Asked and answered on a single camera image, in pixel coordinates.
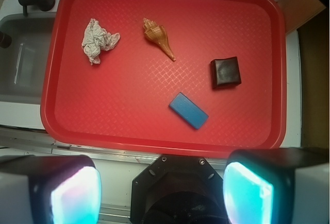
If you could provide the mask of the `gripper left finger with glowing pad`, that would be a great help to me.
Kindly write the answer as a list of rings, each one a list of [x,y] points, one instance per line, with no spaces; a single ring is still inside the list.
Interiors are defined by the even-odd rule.
[[[101,198],[88,156],[1,156],[1,223],[97,223]]]

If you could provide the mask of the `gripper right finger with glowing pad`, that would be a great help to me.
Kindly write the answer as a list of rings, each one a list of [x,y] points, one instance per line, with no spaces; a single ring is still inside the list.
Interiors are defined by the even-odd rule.
[[[235,150],[223,197],[229,223],[329,223],[329,150]]]

